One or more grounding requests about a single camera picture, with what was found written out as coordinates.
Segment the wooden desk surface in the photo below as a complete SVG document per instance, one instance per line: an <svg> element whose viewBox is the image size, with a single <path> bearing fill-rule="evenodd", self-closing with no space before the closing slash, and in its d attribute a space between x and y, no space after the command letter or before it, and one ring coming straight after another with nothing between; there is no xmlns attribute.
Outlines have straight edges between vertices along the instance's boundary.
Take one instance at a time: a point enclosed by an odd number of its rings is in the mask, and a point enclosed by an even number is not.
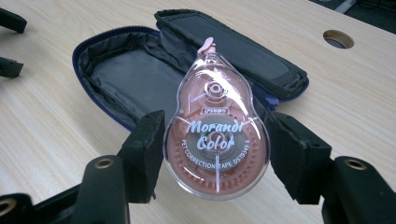
<svg viewBox="0 0 396 224"><path fill-rule="evenodd" d="M396 189L396 35L304 0L137 2L1 2L28 24L23 35L0 28L0 56L24 63L20 77L0 77L0 195L26 192L39 203L79 183L90 160L118 152L129 132L82 89L72 52L116 27L155 27L153 14L166 8L203 11L303 68L308 90L277 110L329 143L332 158L368 161ZM327 30L355 46L330 46ZM292 201L271 167L248 194L210 202L181 189L163 165L156 193L150 204L130 204L133 223L322 222L321 206Z"/></svg>

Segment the transparent plastic casing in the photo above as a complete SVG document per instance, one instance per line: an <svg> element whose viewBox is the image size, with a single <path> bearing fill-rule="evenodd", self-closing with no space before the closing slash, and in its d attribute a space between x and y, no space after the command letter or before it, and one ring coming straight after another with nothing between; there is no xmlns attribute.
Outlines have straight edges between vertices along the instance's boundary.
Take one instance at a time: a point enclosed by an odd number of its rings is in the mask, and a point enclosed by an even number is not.
<svg viewBox="0 0 396 224"><path fill-rule="evenodd" d="M210 200L252 189L265 172L270 148L247 81L220 54L198 54L177 99L163 143L177 183Z"/></svg>

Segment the zipper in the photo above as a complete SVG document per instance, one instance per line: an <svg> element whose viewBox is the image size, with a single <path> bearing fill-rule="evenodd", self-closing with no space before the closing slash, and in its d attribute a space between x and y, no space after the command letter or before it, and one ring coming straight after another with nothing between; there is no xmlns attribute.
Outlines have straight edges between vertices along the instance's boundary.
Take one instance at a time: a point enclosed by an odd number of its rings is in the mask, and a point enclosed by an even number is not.
<svg viewBox="0 0 396 224"><path fill-rule="evenodd" d="M264 107L268 111L275 111L276 106L279 105L280 103L292 101L298 98L299 96L301 96L308 88L308 86L309 86L309 79L307 80L307 83L304 85L304 87L297 94L287 98L276 97L273 94L269 93L268 91L256 85L253 85L251 87L251 91L253 92L253 95L257 97L257 99L264 105Z"/></svg>
<svg viewBox="0 0 396 224"><path fill-rule="evenodd" d="M83 42L81 42L73 51L72 63L73 63L73 68L75 70L75 73L78 77L78 81L80 82L84 91L87 92L87 94L91 98L91 100L93 100L93 102L97 106L99 106L100 109L102 109L108 116L110 116L112 119L114 119L117 123L119 123L121 126L126 128L127 130L131 131L134 127L127 124L123 120L119 119L117 116L115 116L110 111L108 111L102 104L100 104L96 100L96 98L90 92L89 87L85 84L84 77L78 71L78 57L87 47L91 46L92 44L98 43L102 40L108 39L111 36L121 35L121 34L129 33L129 32L143 32L143 33L149 33L152 35L160 35L159 31L151 29L146 26L125 26L125 27L120 27L120 28L109 30L109 31L105 31L99 35L94 35L94 36L84 40Z"/></svg>

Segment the navy pencil case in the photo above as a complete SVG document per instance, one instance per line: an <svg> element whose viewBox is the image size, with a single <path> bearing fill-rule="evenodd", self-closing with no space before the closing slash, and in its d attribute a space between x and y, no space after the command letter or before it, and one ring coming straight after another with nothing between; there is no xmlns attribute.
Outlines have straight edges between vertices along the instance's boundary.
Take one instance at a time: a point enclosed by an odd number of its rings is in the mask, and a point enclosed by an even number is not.
<svg viewBox="0 0 396 224"><path fill-rule="evenodd" d="M175 9L154 16L158 29L117 28L83 41L73 53L84 90L129 130L156 110L164 110L169 122L177 108L178 86L209 36L249 82L257 111L274 110L308 86L304 70L205 13Z"/></svg>

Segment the clamp jaw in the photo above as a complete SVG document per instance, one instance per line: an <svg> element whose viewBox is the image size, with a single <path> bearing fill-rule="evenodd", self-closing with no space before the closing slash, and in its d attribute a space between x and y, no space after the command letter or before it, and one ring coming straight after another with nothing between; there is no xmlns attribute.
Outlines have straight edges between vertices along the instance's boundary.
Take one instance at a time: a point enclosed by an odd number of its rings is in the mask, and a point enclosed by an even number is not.
<svg viewBox="0 0 396 224"><path fill-rule="evenodd" d="M0 26L23 34L27 21L21 16L0 8ZM17 77L23 63L0 57L0 77Z"/></svg>
<svg viewBox="0 0 396 224"><path fill-rule="evenodd" d="M330 159L332 148L291 116L272 112L262 120L271 163L293 200L318 204L323 197L326 224L396 223L396 194L371 164ZM163 133L163 112L146 115L117 156L87 165L80 185L36 205L26 194L1 196L0 223L129 223L128 203L155 198Z"/></svg>

